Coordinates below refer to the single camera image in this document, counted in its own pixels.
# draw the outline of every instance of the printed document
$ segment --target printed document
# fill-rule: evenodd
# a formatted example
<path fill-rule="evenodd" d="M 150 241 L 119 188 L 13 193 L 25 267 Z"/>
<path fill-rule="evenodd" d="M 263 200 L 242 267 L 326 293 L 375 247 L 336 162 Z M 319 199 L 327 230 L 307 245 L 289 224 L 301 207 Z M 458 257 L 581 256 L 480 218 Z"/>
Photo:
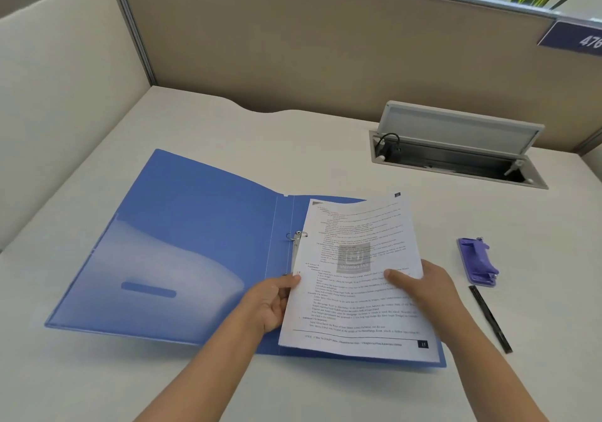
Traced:
<path fill-rule="evenodd" d="M 432 326 L 387 268 L 422 277 L 409 202 L 310 200 L 279 344 L 356 357 L 438 362 Z"/>

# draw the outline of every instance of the number 476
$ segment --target number 476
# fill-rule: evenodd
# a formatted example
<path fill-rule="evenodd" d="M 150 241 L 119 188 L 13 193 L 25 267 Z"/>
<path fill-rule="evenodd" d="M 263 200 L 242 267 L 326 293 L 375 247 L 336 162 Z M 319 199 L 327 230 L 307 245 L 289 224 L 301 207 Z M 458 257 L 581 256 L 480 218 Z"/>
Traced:
<path fill-rule="evenodd" d="M 579 42 L 582 46 L 593 46 L 599 48 L 602 46 L 602 37 L 590 35 Z"/>

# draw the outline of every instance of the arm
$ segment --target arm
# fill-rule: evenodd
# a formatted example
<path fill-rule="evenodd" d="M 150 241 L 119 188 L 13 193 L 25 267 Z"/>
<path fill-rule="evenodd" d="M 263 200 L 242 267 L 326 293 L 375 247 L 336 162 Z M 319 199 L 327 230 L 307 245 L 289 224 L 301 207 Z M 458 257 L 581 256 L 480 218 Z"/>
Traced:
<path fill-rule="evenodd" d="M 422 264 L 422 279 L 395 270 L 385 270 L 385 278 L 412 297 L 447 344 L 475 418 L 479 422 L 547 422 L 462 304 L 448 273 L 426 260 Z"/>
<path fill-rule="evenodd" d="M 266 279 L 249 289 L 203 349 L 135 422 L 217 422 L 263 334 L 282 324 L 288 288 L 300 276 Z"/>

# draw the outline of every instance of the purple object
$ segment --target purple object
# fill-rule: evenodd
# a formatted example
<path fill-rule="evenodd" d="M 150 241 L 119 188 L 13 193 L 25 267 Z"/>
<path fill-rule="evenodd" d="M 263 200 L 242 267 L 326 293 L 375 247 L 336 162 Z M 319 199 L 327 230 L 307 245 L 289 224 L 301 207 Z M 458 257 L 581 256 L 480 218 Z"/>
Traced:
<path fill-rule="evenodd" d="M 495 286 L 495 280 L 500 272 L 491 265 L 486 252 L 489 246 L 483 242 L 483 238 L 459 238 L 457 245 L 460 248 L 468 280 L 480 286 Z"/>

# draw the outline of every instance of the black pen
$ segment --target black pen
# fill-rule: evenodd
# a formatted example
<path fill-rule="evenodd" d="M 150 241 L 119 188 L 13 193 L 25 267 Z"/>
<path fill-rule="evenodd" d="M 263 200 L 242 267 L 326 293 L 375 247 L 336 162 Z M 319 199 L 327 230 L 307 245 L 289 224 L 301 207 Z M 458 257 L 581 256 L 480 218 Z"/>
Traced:
<path fill-rule="evenodd" d="M 495 317 L 493 317 L 493 314 L 489 310 L 489 307 L 487 307 L 487 303 L 485 303 L 485 300 L 483 300 L 483 297 L 478 291 L 477 286 L 468 286 L 468 288 L 473 293 L 475 300 L 477 300 L 481 311 L 483 311 L 483 314 L 485 315 L 485 319 L 487 319 L 487 322 L 493 329 L 493 333 L 495 333 L 495 335 L 497 336 L 497 339 L 500 342 L 502 348 L 504 349 L 504 352 L 506 354 L 509 354 L 510 352 L 512 352 L 512 348 L 510 347 L 508 340 L 504 336 L 504 333 L 502 333 L 500 326 L 497 324 Z"/>

